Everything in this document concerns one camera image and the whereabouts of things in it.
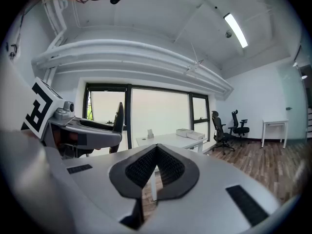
white table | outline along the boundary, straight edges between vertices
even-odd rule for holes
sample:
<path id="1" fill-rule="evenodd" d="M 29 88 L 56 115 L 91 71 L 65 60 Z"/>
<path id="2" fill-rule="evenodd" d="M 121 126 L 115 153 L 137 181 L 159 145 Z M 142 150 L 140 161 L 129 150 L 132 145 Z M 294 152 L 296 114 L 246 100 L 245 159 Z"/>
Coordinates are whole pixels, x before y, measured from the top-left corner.
<path id="1" fill-rule="evenodd" d="M 139 146 L 144 145 L 153 145 L 153 144 L 165 144 L 176 147 L 181 147 L 184 149 L 190 149 L 192 147 L 198 146 L 198 153 L 203 152 L 203 141 L 207 138 L 203 138 L 201 140 L 195 140 L 188 137 L 182 137 L 174 134 L 167 135 L 158 135 L 154 136 L 154 138 L 148 139 L 147 137 L 136 138 L 137 144 Z M 156 191 L 156 179 L 155 179 L 155 170 L 151 176 L 151 187 L 152 187 L 152 198 L 155 201 L 157 199 L 157 191 Z"/>
<path id="2" fill-rule="evenodd" d="M 287 134 L 288 134 L 288 119 L 279 119 L 279 120 L 263 120 L 263 133 L 262 133 L 262 147 L 264 145 L 264 139 L 265 139 L 265 129 L 266 125 L 269 126 L 284 126 L 284 146 L 283 148 L 286 147 L 286 142 L 287 142 Z"/>

office chair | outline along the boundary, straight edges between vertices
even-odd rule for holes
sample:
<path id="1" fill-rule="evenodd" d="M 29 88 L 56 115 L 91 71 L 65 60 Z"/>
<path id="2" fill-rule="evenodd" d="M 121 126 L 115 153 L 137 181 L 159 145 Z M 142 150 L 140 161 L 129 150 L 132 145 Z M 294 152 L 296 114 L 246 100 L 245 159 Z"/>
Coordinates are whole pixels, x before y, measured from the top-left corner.
<path id="1" fill-rule="evenodd" d="M 233 147 L 230 147 L 229 144 L 227 143 L 231 137 L 231 134 L 224 133 L 222 127 L 225 126 L 225 124 L 221 123 L 221 119 L 218 117 L 219 113 L 217 111 L 212 111 L 213 112 L 213 123 L 214 123 L 214 128 L 216 130 L 216 135 L 214 136 L 214 139 L 216 141 L 216 146 L 213 147 L 213 151 L 217 147 L 223 147 L 223 155 L 225 155 L 224 148 L 230 148 L 235 151 Z"/>
<path id="2" fill-rule="evenodd" d="M 120 135 L 120 138 L 122 140 L 122 131 L 123 131 L 123 124 L 124 124 L 124 109 L 123 109 L 122 102 L 120 102 L 118 105 L 113 125 L 101 124 L 101 123 L 97 123 L 95 121 L 86 120 L 86 119 L 81 119 L 79 124 L 82 126 L 86 126 L 86 127 L 90 127 L 94 129 L 107 130 L 107 131 L 112 132 L 112 134 L 118 133 L 118 135 Z M 117 145 L 110 147 L 109 149 L 110 154 L 116 153 L 118 151 L 121 140 L 118 142 Z M 94 149 L 78 149 L 76 156 L 80 157 L 84 154 L 86 154 L 86 156 L 89 156 L 89 154 L 92 153 L 93 150 Z"/>
<path id="3" fill-rule="evenodd" d="M 236 117 L 237 113 L 238 113 L 238 110 L 235 110 L 234 112 L 232 112 L 232 117 L 234 121 L 233 133 L 238 134 L 239 139 L 240 139 L 240 146 L 242 146 L 243 145 L 242 136 L 245 136 L 246 133 L 249 133 L 249 127 L 244 127 L 244 124 L 247 123 L 247 119 L 242 119 L 242 121 L 240 122 L 241 126 L 238 127 L 238 120 Z"/>

